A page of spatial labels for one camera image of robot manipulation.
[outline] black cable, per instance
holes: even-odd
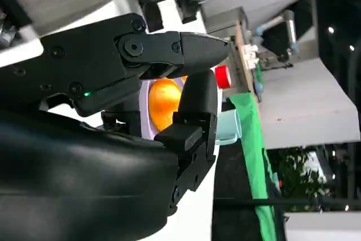
[[[285,63],[284,66],[273,67],[273,68],[269,68],[269,69],[261,69],[261,71],[264,72],[264,71],[278,70],[278,69],[288,69],[288,68],[293,68],[293,64],[292,63]]]

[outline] green cloth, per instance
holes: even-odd
[[[265,179],[265,164],[263,160],[262,128],[258,118],[256,103],[252,93],[234,95],[231,102],[235,105],[241,121],[242,147],[247,166],[247,173],[253,199],[267,199],[267,186]],[[271,164],[268,161],[268,173],[273,178]],[[274,224],[274,210],[269,206],[256,207],[256,214],[261,227],[261,235],[264,241],[276,241]]]

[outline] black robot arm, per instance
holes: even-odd
[[[227,56],[227,43],[145,28],[129,14],[55,33],[41,39],[41,56],[0,69],[0,236],[138,240],[197,190],[215,162],[210,67]],[[154,141],[46,112],[68,101],[88,116],[137,97],[143,79],[183,75],[173,124]]]

